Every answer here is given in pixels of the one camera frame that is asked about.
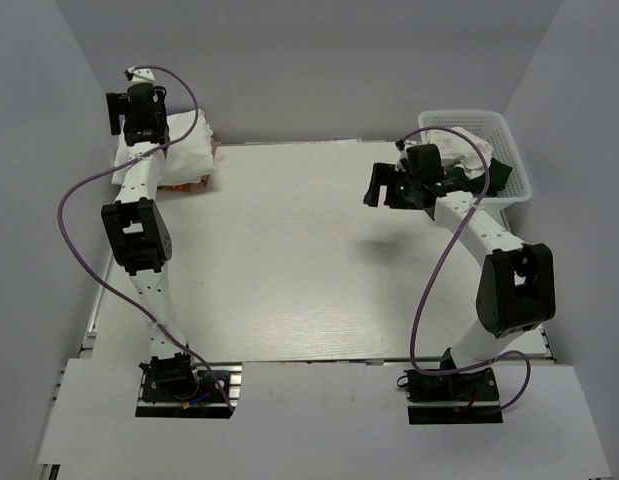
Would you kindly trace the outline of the white t shirt red print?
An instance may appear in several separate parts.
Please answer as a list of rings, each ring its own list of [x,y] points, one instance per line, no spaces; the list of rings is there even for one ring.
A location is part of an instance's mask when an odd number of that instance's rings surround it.
[[[183,135],[194,118],[194,110],[170,114],[167,116],[170,136]],[[213,130],[207,123],[205,112],[198,109],[198,121],[193,131],[182,142],[168,148],[166,165],[162,169],[158,186],[189,184],[195,175],[196,165],[210,152],[210,138]],[[124,135],[118,135],[118,147],[114,165],[118,166],[130,160]],[[125,173],[123,170],[113,174],[112,184],[122,185]]]

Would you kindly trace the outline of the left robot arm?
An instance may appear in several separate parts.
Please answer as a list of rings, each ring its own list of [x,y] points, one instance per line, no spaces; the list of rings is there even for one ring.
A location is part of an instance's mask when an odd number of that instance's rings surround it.
[[[140,368],[152,385],[183,398],[195,389],[197,377],[175,322],[168,281],[172,242],[155,201],[169,141],[165,96],[151,80],[133,80],[126,92],[106,95],[111,132],[123,136],[131,164],[101,218],[114,259],[148,317],[150,360]]]

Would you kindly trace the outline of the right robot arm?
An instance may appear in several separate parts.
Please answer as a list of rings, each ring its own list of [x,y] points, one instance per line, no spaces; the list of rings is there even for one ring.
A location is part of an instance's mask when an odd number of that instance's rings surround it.
[[[479,206],[467,182],[448,178],[434,145],[409,147],[397,164],[376,163],[363,198],[365,205],[422,210],[452,232],[481,268],[477,319],[445,354],[442,375],[487,368],[523,333],[556,313],[553,254],[504,229]]]

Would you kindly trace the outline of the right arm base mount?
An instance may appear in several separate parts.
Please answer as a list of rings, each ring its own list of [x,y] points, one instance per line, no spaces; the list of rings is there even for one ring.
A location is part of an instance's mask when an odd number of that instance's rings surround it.
[[[406,392],[410,425],[501,424],[492,368],[448,376],[405,370],[396,385]]]

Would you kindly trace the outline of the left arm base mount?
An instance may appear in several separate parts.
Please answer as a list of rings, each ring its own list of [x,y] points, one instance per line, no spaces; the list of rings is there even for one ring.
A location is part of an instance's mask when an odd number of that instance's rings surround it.
[[[237,406],[242,368],[212,370],[181,353],[141,363],[138,418],[228,419]]]

